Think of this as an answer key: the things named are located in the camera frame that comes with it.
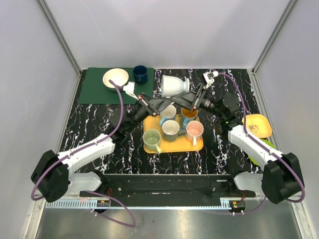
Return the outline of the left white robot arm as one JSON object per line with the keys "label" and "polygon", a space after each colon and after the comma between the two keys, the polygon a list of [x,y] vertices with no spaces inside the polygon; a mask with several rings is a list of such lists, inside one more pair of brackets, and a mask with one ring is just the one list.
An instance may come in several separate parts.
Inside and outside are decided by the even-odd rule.
{"label": "left white robot arm", "polygon": [[146,117],[158,116],[172,104],[168,97],[152,98],[140,94],[131,112],[125,111],[124,104],[120,104],[120,112],[112,115],[106,133],[68,151],[45,152],[31,175],[31,181],[34,183],[31,199],[45,199],[50,203],[65,194],[80,192],[103,197],[107,193],[108,185],[102,173],[79,173],[78,169],[101,156],[112,154]]}

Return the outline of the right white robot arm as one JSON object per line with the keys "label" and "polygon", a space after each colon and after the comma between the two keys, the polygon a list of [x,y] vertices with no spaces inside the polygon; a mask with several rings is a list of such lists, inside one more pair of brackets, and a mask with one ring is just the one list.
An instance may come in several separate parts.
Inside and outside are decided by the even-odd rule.
{"label": "right white robot arm", "polygon": [[217,101],[203,86],[198,86],[188,93],[172,96],[171,100],[188,110],[202,109],[214,114],[221,134],[251,156],[262,170],[259,174],[237,174],[226,185],[229,196],[235,198],[248,190],[264,194],[274,204],[284,200],[303,201],[306,193],[298,158],[293,153],[275,150],[251,133],[236,115],[239,105],[235,95],[226,94]]}

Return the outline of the light blue footed mug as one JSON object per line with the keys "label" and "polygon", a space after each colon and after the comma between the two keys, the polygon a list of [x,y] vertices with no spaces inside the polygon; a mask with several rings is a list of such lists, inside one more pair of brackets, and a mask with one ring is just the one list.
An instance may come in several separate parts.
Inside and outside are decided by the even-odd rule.
{"label": "light blue footed mug", "polygon": [[188,93],[190,89],[189,78],[182,80],[178,77],[163,75],[161,79],[161,96],[173,97]]}

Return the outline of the light green mug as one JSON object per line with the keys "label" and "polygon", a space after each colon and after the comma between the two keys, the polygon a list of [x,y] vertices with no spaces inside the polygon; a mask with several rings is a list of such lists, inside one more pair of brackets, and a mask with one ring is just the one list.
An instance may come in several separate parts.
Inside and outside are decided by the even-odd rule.
{"label": "light green mug", "polygon": [[149,129],[143,134],[144,147],[151,152],[161,154],[161,134],[156,129]]}

